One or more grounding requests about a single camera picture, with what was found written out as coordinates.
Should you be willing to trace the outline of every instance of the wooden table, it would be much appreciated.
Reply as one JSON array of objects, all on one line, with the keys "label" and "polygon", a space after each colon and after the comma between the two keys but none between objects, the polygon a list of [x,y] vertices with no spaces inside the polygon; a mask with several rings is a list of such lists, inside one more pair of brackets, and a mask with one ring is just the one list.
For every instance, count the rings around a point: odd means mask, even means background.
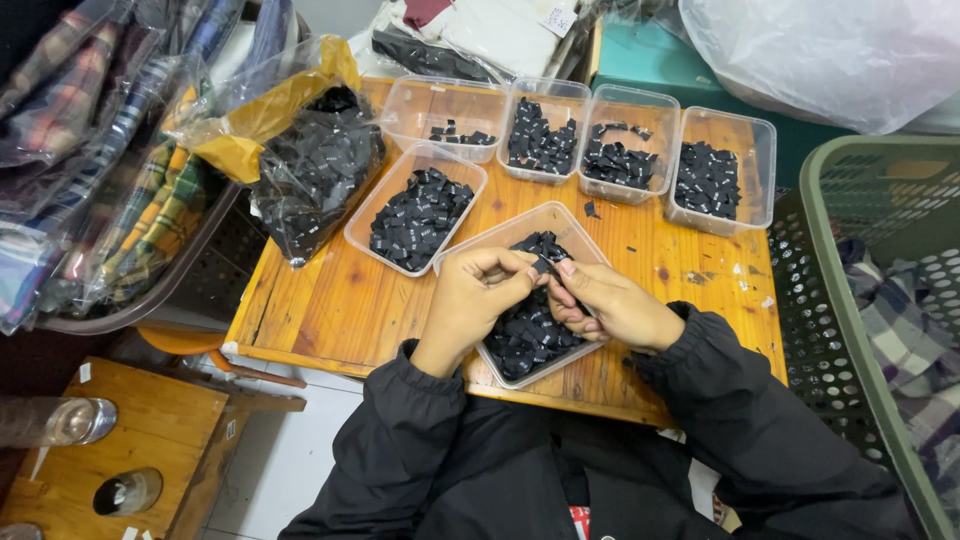
[{"label": "wooden table", "polygon": [[[101,358],[86,362],[90,379],[75,376],[63,395],[110,400],[117,408],[116,425],[93,443],[51,448],[38,467],[38,450],[31,450],[0,508],[0,528],[32,523],[44,540],[120,540],[130,529],[138,540],[193,540],[251,412],[306,406],[301,398],[222,390]],[[141,467],[163,476],[156,503],[131,516],[97,515],[92,506],[97,488]]]},{"label": "wooden table", "polygon": [[[367,80],[364,84],[371,101],[382,105],[390,82]],[[711,135],[719,136],[738,156],[752,140],[750,133],[734,131]],[[391,148],[385,170],[399,154],[396,147]],[[511,178],[496,159],[482,166],[490,181],[451,246],[546,201],[560,201],[614,268],[665,302],[686,300],[724,315],[741,343],[767,355],[772,372],[785,383],[764,231],[730,238],[699,233],[665,222],[661,201],[656,199],[637,207],[612,204],[581,193],[576,175],[553,186]],[[591,200],[602,219],[587,218],[584,213],[584,204]],[[741,204],[746,209],[749,203]],[[628,251],[628,246],[636,252]],[[290,268],[271,241],[247,287],[224,350],[363,377],[392,359],[402,340],[420,335],[435,282],[433,272],[418,279],[404,277],[347,244],[341,233],[299,270]],[[625,347],[612,343],[543,380],[508,390],[494,381],[473,352],[465,363],[467,392],[671,425],[662,401],[635,373],[622,367],[626,354]]]}]

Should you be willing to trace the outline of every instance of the hand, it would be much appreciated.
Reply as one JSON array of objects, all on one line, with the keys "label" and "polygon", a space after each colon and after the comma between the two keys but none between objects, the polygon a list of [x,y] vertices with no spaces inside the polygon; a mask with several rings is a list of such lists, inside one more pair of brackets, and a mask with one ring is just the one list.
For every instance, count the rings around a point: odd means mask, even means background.
[{"label": "hand", "polygon": [[501,313],[545,285],[531,265],[537,256],[504,248],[477,249],[444,259],[420,344],[410,358],[423,373],[448,378]]},{"label": "hand", "polygon": [[[585,264],[568,258],[557,263],[564,280],[550,278],[550,311],[558,321],[590,341],[615,337],[631,349],[655,354],[680,339],[686,322],[630,278],[606,264]],[[596,317],[583,313],[577,300]]]}]

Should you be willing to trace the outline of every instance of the teal box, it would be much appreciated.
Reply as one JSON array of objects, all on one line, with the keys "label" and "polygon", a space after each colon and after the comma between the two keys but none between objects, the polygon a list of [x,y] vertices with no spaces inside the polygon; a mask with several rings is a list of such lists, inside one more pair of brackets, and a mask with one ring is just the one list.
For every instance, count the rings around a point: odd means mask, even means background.
[{"label": "teal box", "polygon": [[794,188],[806,156],[851,130],[803,122],[751,107],[730,95],[694,48],[654,22],[606,25],[592,88],[631,86],[673,96],[682,108],[707,107],[762,118],[777,127],[777,186]]}]

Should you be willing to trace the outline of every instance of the black jacket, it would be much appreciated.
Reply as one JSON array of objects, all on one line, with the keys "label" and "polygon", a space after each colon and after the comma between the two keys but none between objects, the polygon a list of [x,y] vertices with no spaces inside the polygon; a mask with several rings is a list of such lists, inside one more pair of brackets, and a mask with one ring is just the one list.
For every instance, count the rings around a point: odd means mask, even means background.
[{"label": "black jacket", "polygon": [[635,360],[687,444],[468,397],[459,372],[439,380],[411,365],[408,340],[368,377],[317,501],[279,539],[576,540],[569,503],[589,506],[594,540],[730,538],[694,510],[691,457],[722,476],[717,496],[743,522],[734,537],[916,537],[891,476],[774,379],[767,358],[719,315],[671,307],[684,335]]}]

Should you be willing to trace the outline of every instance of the black jacket sleeve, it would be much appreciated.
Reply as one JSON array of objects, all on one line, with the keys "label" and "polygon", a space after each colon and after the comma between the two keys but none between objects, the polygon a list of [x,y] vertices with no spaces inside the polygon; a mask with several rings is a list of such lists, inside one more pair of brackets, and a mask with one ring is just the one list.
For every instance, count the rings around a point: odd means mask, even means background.
[{"label": "black jacket sleeve", "polygon": [[747,538],[915,538],[903,493],[740,346],[723,317],[687,303],[683,336],[640,376],[686,431],[693,456],[722,479]]},{"label": "black jacket sleeve", "polygon": [[410,538],[464,409],[460,370],[436,379],[410,363],[418,340],[370,373],[364,401],[333,440],[316,502],[278,540]]}]

